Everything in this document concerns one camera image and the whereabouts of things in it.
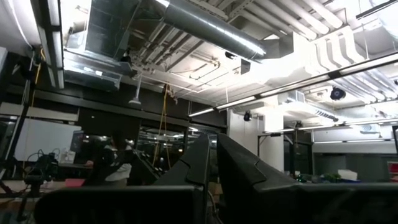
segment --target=person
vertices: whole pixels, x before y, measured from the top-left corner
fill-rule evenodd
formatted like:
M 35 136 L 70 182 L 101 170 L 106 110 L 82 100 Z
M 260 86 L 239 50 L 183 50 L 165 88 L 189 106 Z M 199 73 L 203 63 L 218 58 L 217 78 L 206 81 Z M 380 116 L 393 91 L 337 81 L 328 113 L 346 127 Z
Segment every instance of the person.
M 114 156 L 114 162 L 112 166 L 119 166 L 123 163 L 121 167 L 112 174 L 105 178 L 103 185 L 123 187 L 127 186 L 127 179 L 130 176 L 131 165 L 124 163 L 124 155 L 126 152 L 132 151 L 132 147 L 127 143 L 126 138 L 122 131 L 117 130 L 112 133 L 111 144 L 104 147 L 106 152 L 112 152 Z M 93 167 L 95 160 L 88 160 L 86 166 Z

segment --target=lamp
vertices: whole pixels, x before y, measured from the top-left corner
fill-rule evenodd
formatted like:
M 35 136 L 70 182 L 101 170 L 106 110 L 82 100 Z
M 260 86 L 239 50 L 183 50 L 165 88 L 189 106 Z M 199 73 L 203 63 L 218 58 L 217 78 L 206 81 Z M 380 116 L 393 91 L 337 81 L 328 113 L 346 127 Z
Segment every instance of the lamp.
M 55 88 L 64 88 L 60 0 L 30 0 L 30 2 L 49 69 L 51 85 Z

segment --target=ceiling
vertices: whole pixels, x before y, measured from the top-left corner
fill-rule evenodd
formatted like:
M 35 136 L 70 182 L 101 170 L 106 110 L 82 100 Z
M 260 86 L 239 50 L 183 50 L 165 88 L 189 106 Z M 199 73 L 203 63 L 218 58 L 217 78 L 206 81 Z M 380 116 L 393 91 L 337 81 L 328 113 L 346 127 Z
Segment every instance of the ceiling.
M 141 70 L 142 86 L 151 90 L 162 91 L 164 83 L 169 83 L 177 98 L 185 98 L 212 106 L 239 100 L 321 73 L 317 69 L 314 69 L 315 72 L 308 72 L 313 69 L 308 62 L 309 55 L 312 54 L 308 46 L 313 44 L 318 44 L 314 57 L 322 64 L 323 69 L 326 69 L 326 71 L 333 70 L 333 67 L 329 68 L 324 64 L 327 63 L 325 57 L 328 60 L 334 59 L 334 55 L 331 53 L 333 45 L 328 40 L 326 56 L 322 58 L 317 41 L 325 38 L 324 36 L 334 35 L 335 32 L 339 32 L 344 27 L 347 27 L 351 32 L 350 35 L 353 36 L 354 40 L 354 51 L 363 60 L 395 52 L 398 48 L 397 41 L 392 37 L 391 29 L 386 28 L 384 23 L 380 22 L 380 18 L 384 18 L 385 21 L 385 17 L 388 16 L 386 9 L 360 21 L 355 18 L 355 15 L 373 7 L 370 0 L 360 0 L 361 6 L 358 5 L 358 1 L 319 0 L 318 2 L 322 3 L 329 13 L 334 14 L 342 22 L 343 25 L 339 28 L 331 25 L 330 21 L 327 21 L 324 16 L 314 10 L 310 6 L 311 1 L 309 0 L 186 1 L 199 4 L 202 9 L 222 17 L 225 22 L 258 40 L 283 36 L 285 33 L 294 33 L 295 52 L 292 55 L 268 60 L 263 62 L 262 65 L 252 63 L 251 71 L 242 75 L 240 59 L 231 60 L 225 56 L 225 50 L 206 42 L 200 44 L 201 40 L 165 25 L 161 22 L 161 17 L 153 12 L 154 9 L 151 4 L 148 4 L 149 1 L 144 1 L 138 19 L 134 20 L 129 27 L 131 35 L 129 39 L 130 55 L 133 66 Z M 303 19 L 297 11 L 288 7 L 286 2 L 291 1 L 326 26 L 327 33 L 323 34 L 319 31 L 320 29 L 315 29 L 307 22 L 308 19 Z M 81 4 L 77 0 L 67 2 L 71 5 Z M 373 0 L 373 2 L 379 4 L 383 1 Z M 0 45 L 11 52 L 26 55 L 29 46 L 21 34 L 24 34 L 30 45 L 40 44 L 34 15 L 32 9 L 29 8 L 30 1 L 0 0 L 0 3 L 0 29 L 7 31 L 0 36 Z M 316 34 L 315 40 L 308 38 L 308 32 Z M 342 37 L 341 34 L 338 37 L 340 48 L 348 49 L 347 38 Z M 184 57 L 187 52 L 191 52 L 191 54 Z M 343 57 L 349 63 L 358 62 L 352 60 L 346 53 L 343 53 Z M 390 78 L 391 82 L 398 77 L 397 67 L 394 65 L 382 67 L 379 71 L 384 77 Z M 137 77 L 123 77 L 122 82 L 136 85 Z M 301 90 L 306 99 L 313 105 L 333 113 L 340 113 L 341 109 L 345 107 L 364 104 L 363 99 L 350 94 L 349 91 L 343 100 L 332 101 L 329 97 L 331 91 L 332 85 L 330 83 L 322 83 Z M 351 113 L 351 116 L 363 116 L 363 114 L 360 114 L 360 112 L 357 115 Z M 390 110 L 389 116 L 396 116 L 396 113 Z M 286 121 L 306 120 L 309 123 L 319 123 L 320 120 L 316 118 L 311 113 L 285 111 Z

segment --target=whiteboard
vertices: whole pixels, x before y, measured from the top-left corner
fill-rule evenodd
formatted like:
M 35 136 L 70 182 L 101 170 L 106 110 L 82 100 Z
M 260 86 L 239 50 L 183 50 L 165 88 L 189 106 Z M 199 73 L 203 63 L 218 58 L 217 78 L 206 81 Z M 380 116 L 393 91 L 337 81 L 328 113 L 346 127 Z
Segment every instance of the whiteboard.
M 15 158 L 18 161 L 26 161 L 39 149 L 43 150 L 44 154 L 53 152 L 56 148 L 61 152 L 69 150 L 73 132 L 80 130 L 79 126 L 25 119 L 15 150 Z M 37 156 L 31 156 L 29 159 L 29 161 L 36 160 Z

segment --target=computer monitor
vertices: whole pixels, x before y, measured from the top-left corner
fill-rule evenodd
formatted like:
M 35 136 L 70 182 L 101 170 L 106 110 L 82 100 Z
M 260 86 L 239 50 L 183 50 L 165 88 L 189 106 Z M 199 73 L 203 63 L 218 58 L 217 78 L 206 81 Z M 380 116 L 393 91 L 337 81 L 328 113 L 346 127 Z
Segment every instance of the computer monitor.
M 72 141 L 70 143 L 70 151 L 79 153 L 81 152 L 81 144 L 83 143 L 84 131 L 74 131 Z

